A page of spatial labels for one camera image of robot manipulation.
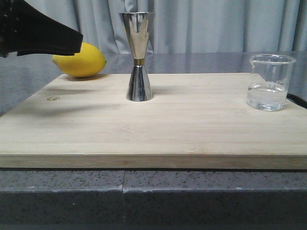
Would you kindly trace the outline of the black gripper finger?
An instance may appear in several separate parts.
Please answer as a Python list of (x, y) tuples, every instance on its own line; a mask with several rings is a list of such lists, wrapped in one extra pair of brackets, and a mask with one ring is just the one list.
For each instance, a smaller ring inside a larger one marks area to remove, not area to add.
[(44, 15), (24, 0), (0, 2), (0, 56), (53, 54), (73, 56), (83, 35)]

